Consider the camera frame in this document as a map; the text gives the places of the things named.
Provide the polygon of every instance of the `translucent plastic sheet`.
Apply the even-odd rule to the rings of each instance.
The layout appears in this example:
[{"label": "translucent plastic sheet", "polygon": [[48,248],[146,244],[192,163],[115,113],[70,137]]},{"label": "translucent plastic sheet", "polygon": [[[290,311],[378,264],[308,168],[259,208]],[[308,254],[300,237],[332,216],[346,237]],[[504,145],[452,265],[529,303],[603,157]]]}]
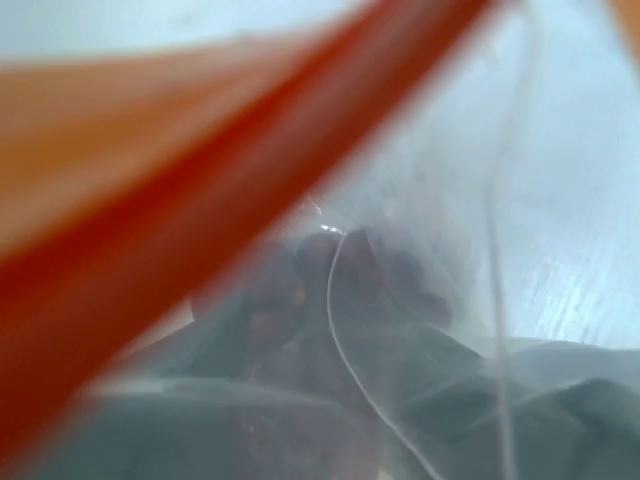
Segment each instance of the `translucent plastic sheet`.
[{"label": "translucent plastic sheet", "polygon": [[[514,87],[531,52],[516,15],[491,45],[497,66],[478,54],[416,102],[362,170],[310,198],[226,288],[189,299],[193,322],[88,390],[15,478],[637,476],[636,79],[601,17],[559,11],[537,19],[549,46],[525,69],[533,93]],[[478,98],[497,90],[488,111]],[[487,205],[504,119],[532,97]]]},{"label": "translucent plastic sheet", "polygon": [[[33,118],[23,120],[34,126],[38,134],[52,140],[52,156],[47,155],[44,151],[47,149],[40,144],[43,138],[31,135],[34,132],[29,129],[23,131],[25,135],[19,140],[16,139],[19,135],[9,135],[9,144],[15,146],[18,140],[18,150],[30,151],[29,161],[35,161],[38,166],[45,164],[44,172],[49,170],[46,168],[48,163],[60,166],[77,161],[86,165],[98,160],[94,165],[98,166],[97,169],[89,168],[89,178],[106,188],[95,198],[93,193],[96,192],[91,188],[87,190],[84,184],[87,178],[82,175],[77,182],[71,182],[71,187],[78,184],[84,187],[73,192],[80,193],[81,200],[70,202],[66,195],[69,191],[59,187],[60,184],[65,185],[69,177],[77,178],[78,170],[70,168],[60,178],[54,175],[60,174],[60,170],[53,168],[52,175],[44,175],[45,185],[36,190],[41,194],[54,183],[56,188],[53,190],[61,194],[60,197],[53,196],[46,201],[38,197],[39,201],[35,203],[44,208],[36,208],[36,212],[32,212],[38,214],[35,224],[31,223],[34,218],[10,215],[15,221],[11,222],[14,227],[25,234],[21,227],[26,223],[26,230],[30,233],[26,233],[27,238],[22,236],[29,244],[24,250],[21,249],[22,242],[9,247],[7,259],[0,269],[0,316],[3,318],[5,360],[0,363],[0,378],[5,384],[11,382],[13,387],[4,395],[7,410],[13,414],[5,418],[5,428],[0,428],[0,464],[9,461],[30,439],[41,433],[47,419],[51,420],[52,416],[70,405],[72,394],[92,380],[111,357],[151,327],[159,316],[208,279],[220,281],[221,278],[216,276],[222,275],[222,270],[249,246],[251,239],[262,234],[308,190],[325,179],[344,160],[343,157],[399,106],[399,102],[420,80],[426,81],[428,72],[442,65],[446,54],[459,45],[458,39],[467,31],[473,31],[472,27],[478,25],[476,20],[485,18],[482,13],[487,11],[490,3],[489,0],[459,2],[438,8],[422,0],[375,2],[355,16],[349,16],[346,23],[338,21],[337,30],[332,30],[335,24],[325,25],[320,35],[328,33],[329,38],[325,37],[321,45],[311,50],[306,48],[311,45],[300,42],[300,37],[295,34],[288,36],[287,43],[294,45],[293,50],[299,52],[300,57],[294,54],[292,58],[286,53],[284,58],[281,57],[280,52],[288,49],[279,48],[281,44],[277,41],[270,45],[276,51],[271,53],[271,50],[260,49],[261,54],[254,57],[256,52],[251,51],[251,47],[255,47],[256,42],[260,47],[270,44],[269,40],[241,41],[240,45],[235,43],[222,47],[222,51],[214,48],[209,52],[214,56],[216,52],[222,54],[218,59],[232,64],[213,69],[219,74],[216,77],[220,82],[210,82],[211,78],[208,78],[194,83],[192,71],[180,70],[179,66],[178,70],[173,68],[168,76],[175,80],[173,74],[177,72],[178,77],[186,81],[186,84],[178,82],[185,87],[185,95],[178,93],[181,88],[154,89],[155,93],[165,92],[165,95],[155,98],[159,103],[147,98],[149,103],[143,103],[149,109],[140,108],[140,116],[126,113],[128,107],[134,107],[135,103],[123,102],[119,107],[124,111],[118,108],[118,115],[103,123],[109,115],[100,117],[100,120],[93,119],[89,112],[95,104],[84,101],[91,97],[104,100],[99,89],[89,95],[82,88],[72,88],[69,96],[61,96],[58,88],[48,92],[50,99],[55,98],[53,104],[56,108],[55,112],[49,111],[53,115],[46,116],[50,121],[44,122],[45,128],[35,128],[34,124],[38,122],[32,123]],[[302,52],[297,50],[300,43]],[[241,55],[241,50],[236,47],[249,50],[248,55]],[[191,60],[194,66],[198,56],[193,54],[194,50],[187,50],[178,54],[177,59]],[[173,55],[164,54],[125,60],[124,63],[140,74],[140,63],[151,59],[153,66],[155,59],[167,57],[176,59]],[[274,63],[280,58],[286,59],[284,65]],[[268,63],[270,68],[256,71],[250,65],[244,65],[248,68],[245,70],[233,61],[240,59],[264,62],[263,67]],[[16,105],[19,98],[30,98],[36,105],[37,99],[41,98],[30,96],[21,88],[24,83],[20,80],[25,77],[30,79],[27,84],[39,87],[37,93],[43,93],[47,92],[45,86],[49,86],[49,74],[54,74],[59,80],[52,86],[69,87],[80,78],[86,79],[81,73],[90,73],[92,77],[102,72],[109,76],[109,73],[118,72],[118,66],[123,66],[122,59],[91,65],[74,64],[68,68],[59,64],[50,68],[6,68],[2,79],[17,89],[6,89],[7,117],[13,118],[11,112],[19,107]],[[225,75],[230,73],[228,69],[239,76]],[[128,78],[127,72],[131,70],[124,68],[120,70],[121,75],[116,75],[114,83],[106,82],[114,87],[113,90],[109,88],[110,92],[118,89],[115,85],[132,86],[126,81],[124,85],[119,82]],[[272,79],[271,74],[276,77],[285,74],[285,77],[280,77],[274,85],[270,80],[262,79],[260,72],[269,79]],[[146,71],[141,77],[146,78],[149,73]],[[67,75],[71,78],[65,82]],[[239,86],[233,81],[238,78],[247,80],[248,85],[240,82],[243,87],[270,86],[267,91],[262,90],[262,94],[259,93],[260,88],[240,88],[241,92],[236,92],[240,94],[239,98],[235,95],[230,98],[230,90]],[[83,87],[104,85],[103,80],[99,77],[95,83],[81,81],[80,84]],[[133,84],[144,86],[144,82]],[[230,90],[214,88],[212,102],[205,101],[203,105],[200,94],[214,86]],[[144,91],[134,90],[146,97]],[[255,94],[259,98],[251,100]],[[160,107],[165,105],[164,102],[186,107],[185,116],[169,115],[175,110]],[[110,110],[108,105],[98,103],[105,110]],[[79,110],[88,116],[73,118],[72,126],[63,127],[52,121],[68,105],[73,105],[74,109],[83,105],[88,111],[84,108]],[[187,112],[199,121],[192,122],[194,118]],[[122,118],[120,115],[124,117],[123,121],[115,121],[114,118]],[[158,115],[168,124],[155,123]],[[192,143],[182,135],[190,129],[182,127],[194,126],[194,123],[205,131],[191,131],[197,137],[191,138]],[[142,141],[132,135],[129,127],[133,124],[142,126],[149,135],[143,136]],[[106,131],[99,131],[100,125],[109,125],[122,134],[116,137],[123,141],[123,148],[111,150],[116,155],[113,160],[104,155],[101,148],[96,148],[104,142],[109,150],[115,146],[108,140]],[[180,140],[169,132],[177,133]],[[166,134],[178,140],[177,144],[182,144],[179,152],[172,154],[164,149],[146,149],[162,145],[167,140]],[[62,148],[56,148],[59,146],[56,140],[62,138],[66,140],[63,142],[67,145],[66,154]],[[142,159],[142,163],[151,161],[146,165],[148,170],[142,168],[143,172],[150,174],[148,176],[140,175],[138,168],[131,168],[137,166],[132,164],[141,161],[134,153],[135,148],[130,151],[134,145],[150,153],[151,158]],[[95,156],[84,147],[93,151]],[[43,148],[41,153],[38,153],[38,148]],[[20,156],[9,154],[8,158],[9,170],[13,170],[15,165],[18,172],[26,173],[28,180],[33,180],[31,174],[43,172],[35,165],[32,165],[34,168],[24,168]],[[169,162],[155,169],[159,165],[153,160],[161,164],[166,160]],[[113,173],[116,178],[111,180],[115,181],[107,181],[105,185],[105,175],[109,178]],[[139,183],[134,181],[132,184],[132,176],[138,177]],[[7,211],[22,210],[20,194],[27,197],[23,199],[25,203],[33,206],[34,198],[18,184],[9,183],[5,190],[8,198],[3,205]],[[89,198],[94,197],[95,210],[85,210],[87,205],[83,200],[87,200],[86,194]],[[62,212],[55,209],[58,215],[49,216],[47,213],[52,213],[47,209],[50,204],[62,207]],[[60,216],[66,217],[62,224]],[[57,367],[47,374],[50,365]]]}]

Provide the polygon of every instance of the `orange fabric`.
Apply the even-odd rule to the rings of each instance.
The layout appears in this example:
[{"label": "orange fabric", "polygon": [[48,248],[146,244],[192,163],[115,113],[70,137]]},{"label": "orange fabric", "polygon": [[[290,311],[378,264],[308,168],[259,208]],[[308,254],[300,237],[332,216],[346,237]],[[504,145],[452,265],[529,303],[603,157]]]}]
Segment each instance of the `orange fabric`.
[{"label": "orange fabric", "polygon": [[0,260],[176,161],[291,74],[311,38],[0,73]]},{"label": "orange fabric", "polygon": [[640,61],[640,3],[637,0],[609,0],[618,14],[627,41],[636,60]]},{"label": "orange fabric", "polygon": [[[22,169],[16,162],[9,180],[3,179],[0,203],[9,215],[3,221],[17,233],[3,244],[0,258],[0,382],[3,411],[11,412],[0,429],[0,463],[39,434],[114,353],[186,294],[212,276],[220,278],[252,237],[335,167],[442,59],[488,3],[380,1],[321,47],[273,46],[250,56],[244,70],[226,64],[224,74],[215,59],[211,70],[202,64],[203,52],[184,64],[188,56],[140,60],[163,72],[163,61],[187,69],[176,68],[171,91],[151,88],[149,70],[125,61],[122,78],[112,81],[131,82],[138,92],[149,82],[150,110],[120,102],[105,82],[106,100],[97,99],[100,114],[94,122],[76,116],[81,105],[72,103],[89,102],[90,96],[88,90],[74,96],[74,88],[100,83],[95,72],[106,67],[96,65],[93,74],[77,70],[88,77],[66,90],[69,102],[50,104],[67,113],[60,119],[51,113],[55,109],[49,111],[61,123],[52,122],[52,129],[42,123],[47,135],[38,141],[43,143],[35,136],[29,141],[30,130],[39,132],[35,126],[41,125],[32,117],[40,110],[31,108],[21,120],[23,141],[14,134],[0,138],[3,157],[21,156],[40,172],[31,175],[32,167]],[[299,44],[299,38],[291,43]],[[183,76],[189,68],[193,75]],[[34,76],[21,95],[64,89],[62,77],[69,71],[50,72],[46,87]],[[128,80],[133,71],[135,81]],[[11,76],[30,73],[5,75],[4,85],[13,81],[19,90],[18,77]],[[249,80],[258,76],[264,83]],[[3,96],[0,107],[18,112],[12,98]],[[3,117],[10,118],[6,111]],[[174,115],[184,130],[174,125]],[[74,135],[76,128],[82,135]],[[137,145],[131,154],[133,131],[145,139],[167,138],[162,148]],[[120,139],[128,140],[124,148],[111,149]],[[108,160],[87,160],[104,151]],[[51,178],[58,182],[51,191],[65,198],[43,209],[49,197],[41,189]],[[75,185],[78,181],[90,181],[90,187]],[[16,184],[39,199],[23,210],[35,218],[27,227],[20,223],[23,214],[11,218],[12,205],[24,208],[18,200],[28,197]],[[79,210],[59,220],[74,204],[81,204]]]}]

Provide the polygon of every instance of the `wrinkled plastic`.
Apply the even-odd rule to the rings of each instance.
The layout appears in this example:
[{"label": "wrinkled plastic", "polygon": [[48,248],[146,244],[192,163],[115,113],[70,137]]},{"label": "wrinkled plastic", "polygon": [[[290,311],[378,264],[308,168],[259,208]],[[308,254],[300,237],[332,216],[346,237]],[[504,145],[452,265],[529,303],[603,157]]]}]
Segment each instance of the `wrinkled plastic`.
[{"label": "wrinkled plastic", "polygon": [[[384,142],[372,150],[382,160],[390,150],[392,158],[418,156]],[[487,212],[479,200],[485,179],[460,174],[473,163],[460,160],[452,167],[456,185],[480,184],[460,193],[448,181],[451,172],[418,158],[391,178],[369,164],[328,198],[301,206],[303,218],[262,240],[257,259],[226,287],[194,295],[194,322],[118,359],[127,370],[87,391],[89,410],[16,478],[637,475],[637,350],[550,341],[552,335],[492,338],[495,291],[484,271]],[[394,183],[431,188],[386,196],[384,188],[370,188]],[[545,214],[540,205],[533,210]],[[552,210],[546,218],[553,220],[559,209]],[[502,215],[501,226],[514,217],[524,223],[524,215]],[[594,218],[574,212],[564,221],[592,225]],[[560,228],[552,233],[568,238]],[[513,265],[522,254],[518,238],[504,229],[499,238]],[[514,323],[530,317],[513,287],[534,275],[528,260],[518,260],[525,274],[502,272],[516,303],[508,318]],[[494,307],[486,316],[476,289]],[[553,300],[559,291],[538,295]],[[531,332],[527,327],[514,330]],[[505,357],[496,345],[507,347]],[[509,476],[509,464],[517,476]]]}]

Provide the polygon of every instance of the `blurry object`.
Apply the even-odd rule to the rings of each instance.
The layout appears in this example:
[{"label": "blurry object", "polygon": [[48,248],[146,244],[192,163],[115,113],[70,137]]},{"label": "blurry object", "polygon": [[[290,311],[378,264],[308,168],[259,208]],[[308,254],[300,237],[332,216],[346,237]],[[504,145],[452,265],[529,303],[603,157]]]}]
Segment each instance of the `blurry object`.
[{"label": "blurry object", "polygon": [[[389,257],[376,256],[370,236],[362,228],[345,234],[328,225],[322,225],[322,230],[301,239],[293,262],[289,250],[280,244],[258,245],[256,266],[242,275],[253,306],[251,331],[259,328],[270,334],[258,336],[257,342],[253,337],[253,353],[247,363],[245,381],[336,402],[349,412],[362,431],[336,428],[332,423],[327,424],[321,413],[304,410],[247,411],[241,420],[247,452],[238,453],[248,455],[249,470],[245,476],[374,479],[378,475],[384,441],[380,420],[336,349],[327,317],[327,289],[332,288],[334,292],[332,309],[350,316],[352,321],[346,328],[356,336],[363,328],[377,332],[380,328],[389,331],[401,326],[406,321],[402,317],[406,317],[406,309],[411,308],[415,296],[431,298],[433,295],[419,293],[422,272],[410,253],[381,247],[378,251],[388,252]],[[334,262],[336,267],[330,284]],[[381,263],[387,264],[398,276],[389,278],[395,284],[393,292],[383,279]],[[292,302],[291,292],[299,288],[303,289],[304,296],[293,298],[304,302]],[[197,295],[193,302],[196,323],[206,322],[206,312],[215,312],[218,308],[219,299],[208,295],[207,290],[203,294]],[[394,307],[380,310],[386,297],[395,298],[391,303]],[[448,318],[440,316],[442,310],[448,311],[446,304],[435,316],[433,309],[425,308],[417,313],[416,320],[424,315],[422,321],[446,326]],[[359,362],[371,369],[379,361],[380,352],[373,345],[366,348],[370,351]],[[314,458],[320,463],[302,460]]]},{"label": "blurry object", "polygon": [[253,309],[246,290],[218,298],[191,322],[112,366],[128,378],[140,374],[241,378],[251,355]]},{"label": "blurry object", "polygon": [[609,0],[622,25],[631,49],[640,58],[640,5],[635,0]]},{"label": "blurry object", "polygon": [[[241,359],[250,351],[237,343],[249,338],[250,304],[246,290],[223,299],[148,358],[137,379],[90,392],[100,400],[95,410],[10,478],[372,480],[381,468],[392,478],[500,478],[492,359],[428,323],[379,310],[404,328],[373,326],[373,355],[362,338],[344,345],[374,412],[326,322],[294,344]],[[640,468],[639,360],[637,351],[562,342],[514,353],[508,382],[520,478],[632,478]]]},{"label": "blurry object", "polygon": [[[229,73],[193,53],[5,71],[0,380],[12,385],[3,398],[12,415],[0,429],[0,463],[336,166],[488,3],[380,1],[309,43],[294,36],[284,53],[281,42],[230,49],[221,55]],[[148,88],[165,65],[175,83]],[[120,88],[80,88],[91,78],[109,85],[100,81],[107,72],[132,88],[125,109],[112,108]],[[145,141],[131,143],[131,132]],[[52,151],[63,153],[43,160]]]}]

